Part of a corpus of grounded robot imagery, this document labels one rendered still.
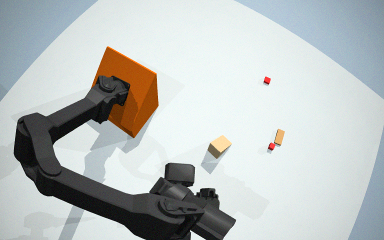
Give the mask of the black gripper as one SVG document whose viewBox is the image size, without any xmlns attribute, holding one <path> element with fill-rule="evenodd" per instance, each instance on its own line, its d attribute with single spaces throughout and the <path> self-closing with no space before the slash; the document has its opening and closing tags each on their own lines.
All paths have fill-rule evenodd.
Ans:
<svg viewBox="0 0 384 240">
<path fill-rule="evenodd" d="M 165 165 L 164 178 L 174 185 L 191 187 L 195 183 L 195 169 L 192 164 L 170 162 Z M 191 232 L 177 240 L 191 240 Z"/>
</svg>

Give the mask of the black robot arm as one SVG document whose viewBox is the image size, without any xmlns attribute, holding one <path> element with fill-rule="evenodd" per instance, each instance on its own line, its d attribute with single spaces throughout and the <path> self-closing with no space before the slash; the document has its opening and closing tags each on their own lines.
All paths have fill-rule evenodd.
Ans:
<svg viewBox="0 0 384 240">
<path fill-rule="evenodd" d="M 122 224 L 145 240 L 179 240 L 190 230 L 205 240 L 223 240 L 236 219 L 219 210 L 215 188 L 194 195 L 160 177 L 149 193 L 128 194 L 61 166 L 56 158 L 57 140 L 89 120 L 108 121 L 113 106 L 125 104 L 130 86 L 114 75 L 99 75 L 85 98 L 48 116 L 20 117 L 13 154 L 25 175 L 44 196 Z"/>
</svg>

